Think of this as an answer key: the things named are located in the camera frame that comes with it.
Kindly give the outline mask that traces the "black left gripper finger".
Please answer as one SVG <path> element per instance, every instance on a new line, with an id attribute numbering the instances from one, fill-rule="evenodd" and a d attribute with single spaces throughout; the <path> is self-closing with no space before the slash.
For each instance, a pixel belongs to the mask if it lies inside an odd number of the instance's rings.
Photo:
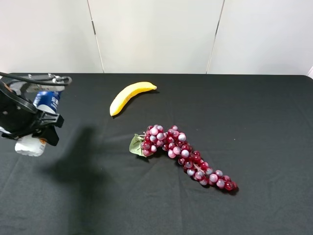
<path id="1" fill-rule="evenodd" d="M 72 83 L 69 76 L 58 76 L 54 74 L 37 74 L 22 76 L 24 81 L 13 79 L 9 82 L 9 88 L 17 94 L 37 92 L 61 92 Z"/>
<path id="2" fill-rule="evenodd" d="M 43 129 L 39 129 L 32 134 L 32 137 L 45 141 L 52 146 L 56 146 L 59 142 L 59 137 L 54 126 L 48 126 Z"/>

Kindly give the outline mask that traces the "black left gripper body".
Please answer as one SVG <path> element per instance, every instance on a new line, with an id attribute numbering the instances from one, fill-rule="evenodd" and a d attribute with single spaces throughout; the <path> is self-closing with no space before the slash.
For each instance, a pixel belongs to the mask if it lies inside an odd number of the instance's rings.
<path id="1" fill-rule="evenodd" d="M 18 140 L 20 137 L 27 135 L 37 112 L 37 108 L 24 94 L 15 93 L 9 88 L 9 83 L 6 84 L 1 81 L 0 126 L 3 138 Z"/>

